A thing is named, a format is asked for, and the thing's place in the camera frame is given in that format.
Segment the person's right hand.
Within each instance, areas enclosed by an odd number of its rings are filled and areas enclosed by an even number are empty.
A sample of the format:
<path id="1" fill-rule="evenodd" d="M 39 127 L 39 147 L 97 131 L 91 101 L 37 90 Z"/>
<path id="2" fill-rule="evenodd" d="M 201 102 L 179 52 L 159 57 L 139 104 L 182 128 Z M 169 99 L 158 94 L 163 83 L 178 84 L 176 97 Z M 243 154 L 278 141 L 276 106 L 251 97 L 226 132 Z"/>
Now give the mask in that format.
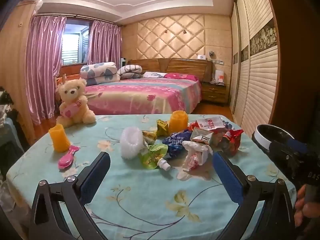
<path id="1" fill-rule="evenodd" d="M 320 216 L 319 203 L 305 202 L 306 184 L 303 185 L 297 192 L 297 201 L 295 203 L 295 226 L 302 224 L 303 218 L 318 218 Z"/>

